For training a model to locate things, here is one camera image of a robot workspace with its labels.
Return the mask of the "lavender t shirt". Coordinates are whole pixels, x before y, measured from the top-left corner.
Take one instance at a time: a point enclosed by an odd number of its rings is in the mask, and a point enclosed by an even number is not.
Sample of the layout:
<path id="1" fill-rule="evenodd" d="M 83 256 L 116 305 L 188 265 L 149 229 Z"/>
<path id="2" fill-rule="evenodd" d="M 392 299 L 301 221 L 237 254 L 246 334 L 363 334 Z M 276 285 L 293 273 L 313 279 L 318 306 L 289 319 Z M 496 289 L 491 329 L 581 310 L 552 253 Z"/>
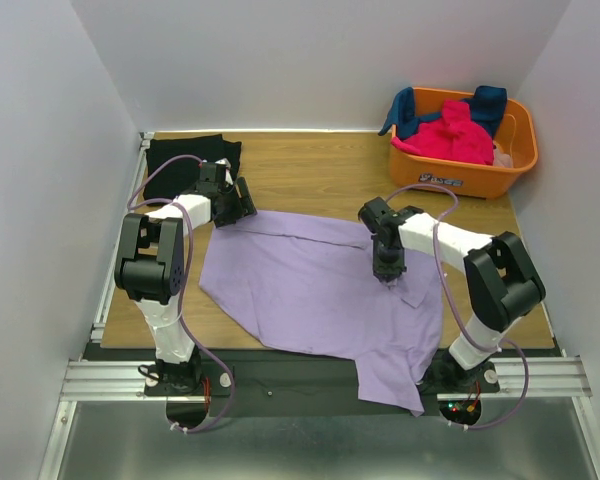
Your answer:
<path id="1" fill-rule="evenodd" d="M 372 256 L 361 224 L 261 211 L 212 232 L 199 286 L 264 346 L 351 360 L 359 399 L 420 416 L 442 337 L 439 274 L 408 250 L 406 272 L 385 284 Z"/>

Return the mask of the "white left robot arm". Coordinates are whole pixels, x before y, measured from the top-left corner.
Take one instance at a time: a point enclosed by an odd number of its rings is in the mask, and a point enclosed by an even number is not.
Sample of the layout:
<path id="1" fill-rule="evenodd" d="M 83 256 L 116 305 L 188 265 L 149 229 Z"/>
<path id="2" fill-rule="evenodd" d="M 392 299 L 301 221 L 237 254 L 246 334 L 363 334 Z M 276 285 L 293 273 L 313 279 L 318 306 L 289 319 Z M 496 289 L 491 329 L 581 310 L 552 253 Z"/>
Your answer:
<path id="1" fill-rule="evenodd" d="M 142 312 L 155 344 L 155 363 L 141 366 L 140 374 L 150 388 L 166 386 L 182 394 L 204 383 L 198 344 L 182 313 L 193 231 L 257 213 L 245 179 L 231 175 L 226 159 L 188 158 L 197 162 L 198 179 L 183 193 L 140 203 L 135 202 L 140 192 L 132 194 L 114 266 L 116 287 Z"/>

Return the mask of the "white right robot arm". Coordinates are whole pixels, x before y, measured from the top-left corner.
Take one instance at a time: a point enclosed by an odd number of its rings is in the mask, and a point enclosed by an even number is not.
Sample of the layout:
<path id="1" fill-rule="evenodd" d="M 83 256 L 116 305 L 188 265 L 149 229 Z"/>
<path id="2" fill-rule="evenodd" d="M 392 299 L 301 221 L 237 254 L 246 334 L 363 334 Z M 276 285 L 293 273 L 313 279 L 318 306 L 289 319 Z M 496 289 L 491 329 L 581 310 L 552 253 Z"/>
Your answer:
<path id="1" fill-rule="evenodd" d="M 447 264 L 465 275 L 472 315 L 457 322 L 459 336 L 427 369 L 427 384 L 446 390 L 471 384 L 510 328 L 546 297 L 522 240 L 512 232 L 463 230 L 417 207 L 395 211 L 380 197 L 366 202 L 358 218 L 371 233 L 379 281 L 392 283 L 407 271 L 408 250 L 433 256 L 437 269 Z"/>

